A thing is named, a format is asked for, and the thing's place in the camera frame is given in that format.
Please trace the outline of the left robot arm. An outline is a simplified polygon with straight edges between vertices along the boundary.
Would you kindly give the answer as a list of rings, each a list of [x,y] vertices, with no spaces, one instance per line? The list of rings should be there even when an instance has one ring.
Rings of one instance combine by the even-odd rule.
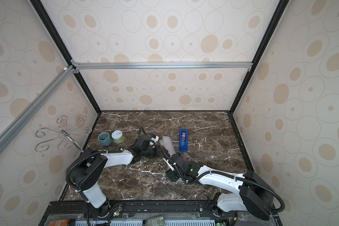
[[[143,157],[158,156],[155,148],[158,136],[140,135],[128,149],[120,151],[99,151],[87,148],[67,169],[66,182],[74,188],[94,208],[104,208],[107,198],[102,192],[98,179],[103,169],[119,165],[131,165]]]

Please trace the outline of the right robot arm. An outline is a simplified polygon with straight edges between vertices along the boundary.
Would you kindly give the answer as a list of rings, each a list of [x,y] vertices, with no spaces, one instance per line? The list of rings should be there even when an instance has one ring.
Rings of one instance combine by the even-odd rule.
[[[283,199],[254,171],[228,173],[202,164],[189,164],[179,154],[164,153],[163,159],[169,166],[168,177],[174,182],[182,179],[187,185],[200,183],[230,192],[215,195],[213,210],[247,211],[261,220],[269,220],[272,213],[285,210]]]

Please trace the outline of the bubble wrap sheet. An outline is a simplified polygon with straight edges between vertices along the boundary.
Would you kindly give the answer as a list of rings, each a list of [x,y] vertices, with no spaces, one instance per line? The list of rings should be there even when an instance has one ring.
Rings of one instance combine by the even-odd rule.
[[[163,138],[159,142],[160,145],[163,146],[168,151],[170,156],[176,153],[174,146],[172,144],[172,140],[169,136],[163,136]]]

